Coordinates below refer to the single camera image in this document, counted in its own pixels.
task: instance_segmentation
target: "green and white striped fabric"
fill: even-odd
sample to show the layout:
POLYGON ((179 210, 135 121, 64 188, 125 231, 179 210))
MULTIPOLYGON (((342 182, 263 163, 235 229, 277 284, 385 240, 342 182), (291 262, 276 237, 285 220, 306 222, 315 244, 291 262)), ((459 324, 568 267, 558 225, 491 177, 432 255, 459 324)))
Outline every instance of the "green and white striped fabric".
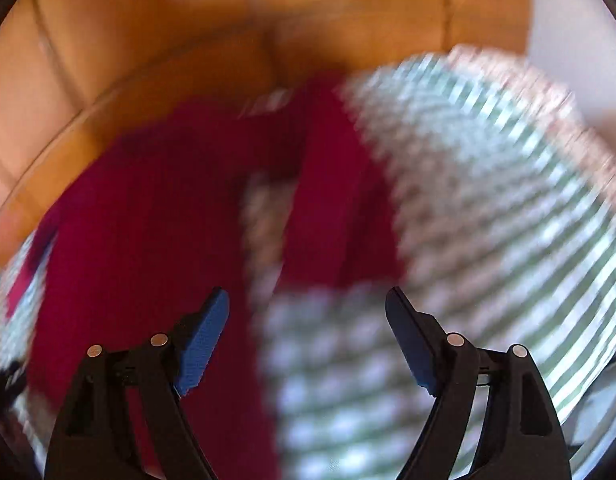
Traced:
MULTIPOLYGON (((600 190, 508 92, 440 57, 355 76, 341 97, 392 179, 411 302, 477 346, 526 345, 565 420, 616 348, 616 215, 600 190)), ((387 288, 284 294, 259 311, 285 478, 388 480, 405 463, 432 399, 390 333, 387 288)))

